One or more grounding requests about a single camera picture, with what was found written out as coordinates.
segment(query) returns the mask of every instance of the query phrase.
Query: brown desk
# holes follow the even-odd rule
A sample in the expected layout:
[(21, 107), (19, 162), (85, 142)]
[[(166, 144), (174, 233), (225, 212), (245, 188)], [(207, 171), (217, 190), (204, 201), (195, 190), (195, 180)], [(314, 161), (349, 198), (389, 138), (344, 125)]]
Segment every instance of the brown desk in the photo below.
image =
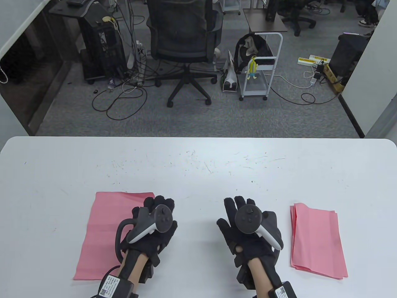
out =
[(274, 22), (268, 22), (266, 21), (266, 9), (244, 8), (243, 11), (252, 33), (288, 31), (278, 14), (276, 14)]

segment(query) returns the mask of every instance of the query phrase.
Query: hand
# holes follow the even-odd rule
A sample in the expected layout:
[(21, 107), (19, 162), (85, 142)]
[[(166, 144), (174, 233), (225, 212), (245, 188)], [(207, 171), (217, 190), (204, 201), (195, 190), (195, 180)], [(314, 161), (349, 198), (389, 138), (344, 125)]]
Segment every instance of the hand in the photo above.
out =
[[(158, 195), (154, 199), (152, 197), (147, 197), (143, 202), (143, 207), (148, 208), (151, 213), (160, 204), (166, 205), (171, 212), (175, 207), (173, 199), (164, 199), (162, 195)], [(140, 207), (132, 209), (132, 216), (134, 219), (138, 218), (139, 209)], [(121, 242), (121, 249), (123, 252), (127, 250), (137, 250), (144, 253), (149, 259), (152, 259), (168, 245), (177, 227), (177, 222), (173, 221), (171, 228), (167, 232), (160, 233), (156, 230), (152, 234), (147, 234), (142, 239), (131, 244), (124, 238)]]
[[(262, 257), (265, 255), (274, 258), (271, 245), (263, 237), (259, 237), (256, 233), (244, 234), (236, 227), (236, 206), (238, 209), (240, 209), (246, 203), (244, 198), (241, 196), (235, 197), (234, 200), (236, 205), (234, 204), (233, 199), (230, 197), (224, 200), (230, 226), (223, 218), (218, 219), (216, 222), (226, 240), (226, 244), (229, 246), (231, 253), (241, 254), (244, 263), (256, 257)], [(252, 199), (247, 199), (247, 204), (255, 205), (255, 201)]]

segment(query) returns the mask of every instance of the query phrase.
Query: person's shoe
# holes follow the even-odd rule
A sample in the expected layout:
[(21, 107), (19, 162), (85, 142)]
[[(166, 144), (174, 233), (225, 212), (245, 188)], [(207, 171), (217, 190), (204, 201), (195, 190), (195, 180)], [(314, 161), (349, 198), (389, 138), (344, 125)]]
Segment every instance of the person's shoe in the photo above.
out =
[(366, 28), (370, 28), (373, 27), (373, 24), (371, 23), (367, 23), (366, 20), (362, 19), (361, 21), (358, 22), (358, 25), (361, 27), (366, 27)]

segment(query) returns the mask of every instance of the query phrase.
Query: metal cart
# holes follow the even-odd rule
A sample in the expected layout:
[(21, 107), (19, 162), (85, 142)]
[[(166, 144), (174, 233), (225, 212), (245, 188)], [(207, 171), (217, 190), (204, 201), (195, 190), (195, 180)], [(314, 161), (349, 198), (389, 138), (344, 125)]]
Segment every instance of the metal cart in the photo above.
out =
[[(255, 57), (255, 60), (267, 60), (266, 64), (258, 64), (256, 69), (256, 79), (249, 77), (248, 70), (250, 69), (251, 64), (253, 63), (253, 59), (251, 59), (245, 67), (241, 74), (237, 75), (239, 79), (239, 85), (241, 90), (241, 96), (239, 98), (240, 101), (244, 100), (244, 96), (263, 96), (263, 100), (267, 100), (269, 96), (270, 87), (272, 85), (274, 72), (276, 70), (278, 57), (280, 55), (281, 45), (283, 44), (283, 36), (279, 32), (265, 32), (265, 33), (255, 33), (255, 35), (260, 35), (265, 40), (269, 35), (278, 35), (280, 37), (280, 43), (278, 45), (277, 55), (273, 55), (272, 50), (270, 49), (268, 43), (266, 43), (268, 49), (267, 52), (269, 56)], [(266, 79), (265, 71), (271, 71), (271, 74), (267, 74), (270, 76), (269, 82)]]
[(241, 0), (220, 0), (223, 14), (226, 12), (239, 12), (241, 15)]

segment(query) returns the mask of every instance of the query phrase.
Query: office chair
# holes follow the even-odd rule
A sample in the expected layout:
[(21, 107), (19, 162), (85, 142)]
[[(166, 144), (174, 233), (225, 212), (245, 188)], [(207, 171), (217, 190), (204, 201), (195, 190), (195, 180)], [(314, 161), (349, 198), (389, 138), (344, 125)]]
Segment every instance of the office chair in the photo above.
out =
[(181, 73), (155, 78), (156, 87), (161, 86), (161, 80), (180, 80), (167, 107), (173, 107), (172, 100), (189, 83), (206, 97), (205, 104), (211, 105), (211, 97), (195, 79), (211, 78), (211, 83), (216, 84), (216, 73), (191, 72), (190, 64), (212, 62), (221, 41), (223, 14), (212, 9), (212, 0), (147, 0), (147, 4), (152, 57), (183, 63)]
[(299, 13), (304, 7), (313, 2), (313, 0), (281, 0), (279, 1), (278, 14), (283, 16), (283, 23), (291, 22), (294, 29), (294, 35), (299, 36), (301, 27), (298, 22), (309, 23), (309, 28), (313, 29), (316, 26), (316, 21), (307, 17), (299, 16)]

